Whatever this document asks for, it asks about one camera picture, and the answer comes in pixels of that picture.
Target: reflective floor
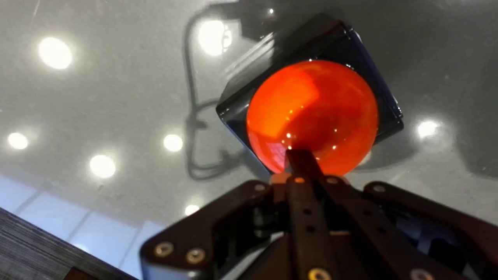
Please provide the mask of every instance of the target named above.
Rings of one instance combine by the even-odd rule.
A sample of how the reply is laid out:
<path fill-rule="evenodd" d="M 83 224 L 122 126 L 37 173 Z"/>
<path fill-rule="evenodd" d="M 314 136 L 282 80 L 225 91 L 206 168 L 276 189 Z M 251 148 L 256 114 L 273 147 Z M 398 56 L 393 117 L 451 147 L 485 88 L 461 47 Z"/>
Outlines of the reflective floor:
<path fill-rule="evenodd" d="M 498 224 L 498 2 L 206 5 L 0 0 L 0 206 L 138 276 L 146 237 L 265 179 L 214 103 L 251 46 L 325 13 L 360 35 L 405 123 L 351 184 L 385 181 Z"/>

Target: bolt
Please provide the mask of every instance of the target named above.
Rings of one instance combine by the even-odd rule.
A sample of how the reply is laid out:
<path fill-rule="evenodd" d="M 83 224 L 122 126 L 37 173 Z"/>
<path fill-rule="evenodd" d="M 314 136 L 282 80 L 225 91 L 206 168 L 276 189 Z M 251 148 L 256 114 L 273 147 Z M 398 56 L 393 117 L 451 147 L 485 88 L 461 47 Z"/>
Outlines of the bolt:
<path fill-rule="evenodd" d="M 304 184 L 304 179 L 303 178 L 295 178 L 293 182 L 295 184 Z"/>
<path fill-rule="evenodd" d="M 433 277 L 432 277 L 432 274 L 429 274 L 427 271 L 424 271 L 424 270 L 412 270 L 410 273 L 409 273 L 409 279 L 410 280 L 433 280 Z"/>
<path fill-rule="evenodd" d="M 164 259 L 172 252 L 172 249 L 174 246 L 170 243 L 158 243 L 153 252 L 156 257 Z"/>
<path fill-rule="evenodd" d="M 334 184 L 337 184 L 337 179 L 334 179 L 334 178 L 326 178 L 326 182 L 331 184 L 331 186 L 334 186 Z"/>
<path fill-rule="evenodd" d="M 374 187 L 373 187 L 373 192 L 374 192 L 374 193 L 385 193 L 385 189 L 384 189 L 382 186 L 374 186 Z"/>
<path fill-rule="evenodd" d="M 307 273 L 307 280 L 331 280 L 331 277 L 326 271 L 314 268 Z"/>
<path fill-rule="evenodd" d="M 191 249 L 186 252 L 188 263 L 200 263 L 203 259 L 205 259 L 205 254 L 202 249 Z"/>
<path fill-rule="evenodd" d="M 254 190 L 254 192 L 264 192 L 264 190 L 265 190 L 265 187 L 264 187 L 264 186 L 261 186 L 261 184 L 258 184 L 258 186 L 254 186 L 254 187 L 253 187 L 253 190 Z"/>

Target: glowing orange sphere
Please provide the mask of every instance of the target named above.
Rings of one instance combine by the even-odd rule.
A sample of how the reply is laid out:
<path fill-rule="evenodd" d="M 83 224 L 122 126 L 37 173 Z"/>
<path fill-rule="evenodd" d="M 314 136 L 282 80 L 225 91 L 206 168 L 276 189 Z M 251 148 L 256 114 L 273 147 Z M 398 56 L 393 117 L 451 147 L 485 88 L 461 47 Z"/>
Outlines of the glowing orange sphere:
<path fill-rule="evenodd" d="M 345 175 L 370 151 L 377 112 L 356 72 L 309 61 L 268 77 L 250 100 L 245 122 L 248 144 L 270 172 L 282 172 L 286 150 L 309 150 L 325 175 Z"/>

